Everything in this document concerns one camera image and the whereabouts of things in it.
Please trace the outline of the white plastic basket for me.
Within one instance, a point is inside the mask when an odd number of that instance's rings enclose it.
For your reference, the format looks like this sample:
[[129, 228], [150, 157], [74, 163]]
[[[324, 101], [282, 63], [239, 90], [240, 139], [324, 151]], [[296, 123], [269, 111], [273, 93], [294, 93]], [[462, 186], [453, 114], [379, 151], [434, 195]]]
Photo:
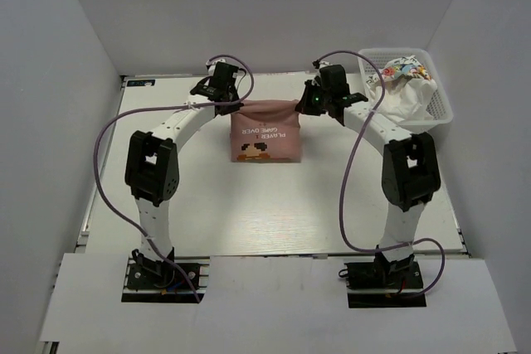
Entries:
[[427, 106], [430, 120], [420, 120], [402, 122], [398, 125], [414, 133], [422, 133], [440, 124], [448, 124], [453, 119], [453, 112], [446, 92], [437, 74], [435, 65], [429, 54], [420, 48], [398, 47], [398, 48], [368, 48], [362, 49], [360, 54], [363, 58], [358, 61], [363, 83], [364, 94], [372, 104], [376, 104], [379, 99], [383, 99], [386, 87], [382, 76], [381, 84], [369, 86], [364, 79], [374, 72], [379, 72], [390, 60], [403, 57], [415, 56], [428, 70], [433, 80], [437, 83], [437, 91], [433, 95], [431, 102]]

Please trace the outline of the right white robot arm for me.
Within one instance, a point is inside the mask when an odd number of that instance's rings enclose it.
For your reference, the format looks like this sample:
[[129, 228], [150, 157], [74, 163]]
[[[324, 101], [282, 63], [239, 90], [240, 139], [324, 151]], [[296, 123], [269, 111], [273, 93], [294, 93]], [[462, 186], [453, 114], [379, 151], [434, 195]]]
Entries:
[[315, 77], [304, 83], [297, 112], [327, 114], [357, 133], [354, 147], [367, 141], [382, 156], [381, 187], [388, 202], [382, 238], [371, 252], [376, 280], [392, 287], [413, 261], [413, 242], [426, 204], [441, 187], [435, 144], [428, 133], [412, 133], [379, 114], [368, 99], [353, 93], [341, 65], [316, 61]]

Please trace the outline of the white t shirt black print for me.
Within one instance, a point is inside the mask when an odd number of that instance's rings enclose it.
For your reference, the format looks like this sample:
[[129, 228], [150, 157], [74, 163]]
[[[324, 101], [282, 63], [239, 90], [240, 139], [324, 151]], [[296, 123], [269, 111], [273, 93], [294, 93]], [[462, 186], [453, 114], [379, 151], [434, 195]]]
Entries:
[[427, 106], [437, 91], [434, 80], [401, 77], [385, 82], [386, 91], [377, 112], [393, 122], [430, 120]]

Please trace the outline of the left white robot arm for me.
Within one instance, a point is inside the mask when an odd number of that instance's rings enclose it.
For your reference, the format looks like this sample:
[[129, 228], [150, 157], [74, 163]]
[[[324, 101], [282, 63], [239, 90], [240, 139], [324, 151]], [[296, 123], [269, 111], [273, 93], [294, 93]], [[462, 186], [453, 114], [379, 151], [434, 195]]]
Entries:
[[168, 286], [175, 277], [168, 213], [179, 184], [178, 153], [204, 124], [239, 110], [242, 103], [236, 78], [240, 71], [223, 59], [214, 61], [208, 66], [208, 76], [190, 90], [185, 109], [148, 132], [134, 132], [129, 140], [124, 179], [138, 207], [140, 226], [147, 233], [133, 259], [156, 286]]

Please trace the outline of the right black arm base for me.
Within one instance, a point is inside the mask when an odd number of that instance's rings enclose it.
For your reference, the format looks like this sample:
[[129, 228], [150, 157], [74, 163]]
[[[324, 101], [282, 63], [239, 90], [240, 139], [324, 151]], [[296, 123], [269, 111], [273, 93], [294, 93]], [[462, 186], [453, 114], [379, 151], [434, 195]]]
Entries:
[[346, 282], [349, 308], [425, 308], [426, 296], [419, 264], [390, 277], [377, 272], [374, 262], [345, 263], [338, 272]]

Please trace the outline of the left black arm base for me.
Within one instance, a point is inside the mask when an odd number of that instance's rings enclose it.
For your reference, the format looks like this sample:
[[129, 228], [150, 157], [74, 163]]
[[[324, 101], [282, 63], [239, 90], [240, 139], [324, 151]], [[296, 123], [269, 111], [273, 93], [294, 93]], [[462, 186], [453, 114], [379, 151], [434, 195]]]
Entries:
[[171, 303], [171, 304], [198, 304], [201, 302], [208, 283], [209, 259], [181, 259], [178, 265], [183, 269], [196, 290], [199, 300], [196, 300], [193, 291], [183, 275], [174, 269], [168, 277], [163, 279], [149, 274], [132, 258], [124, 277], [124, 286], [121, 294], [122, 303]]

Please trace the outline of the pink t shirt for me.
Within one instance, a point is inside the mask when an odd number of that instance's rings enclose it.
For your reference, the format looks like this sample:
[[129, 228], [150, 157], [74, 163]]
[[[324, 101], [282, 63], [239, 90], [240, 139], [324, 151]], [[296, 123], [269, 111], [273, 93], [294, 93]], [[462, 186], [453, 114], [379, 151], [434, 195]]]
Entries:
[[299, 162], [302, 154], [296, 100], [246, 100], [231, 114], [233, 162]]

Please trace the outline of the blue label sticker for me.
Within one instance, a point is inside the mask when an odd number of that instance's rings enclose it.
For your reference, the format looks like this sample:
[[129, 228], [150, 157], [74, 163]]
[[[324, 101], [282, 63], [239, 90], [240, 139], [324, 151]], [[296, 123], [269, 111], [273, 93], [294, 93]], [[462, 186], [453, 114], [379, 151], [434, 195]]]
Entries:
[[128, 80], [126, 82], [127, 87], [149, 87], [155, 85], [155, 79], [140, 79], [140, 80]]

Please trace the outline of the white colourful print t shirt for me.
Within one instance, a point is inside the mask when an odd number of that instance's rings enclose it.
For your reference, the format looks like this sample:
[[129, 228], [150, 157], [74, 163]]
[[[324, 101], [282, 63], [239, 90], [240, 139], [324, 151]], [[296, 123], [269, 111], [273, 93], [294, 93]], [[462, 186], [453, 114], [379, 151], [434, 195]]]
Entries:
[[390, 60], [379, 72], [372, 73], [364, 81], [369, 86], [380, 85], [380, 75], [388, 89], [402, 80], [421, 80], [429, 83], [434, 81], [427, 68], [415, 56]]

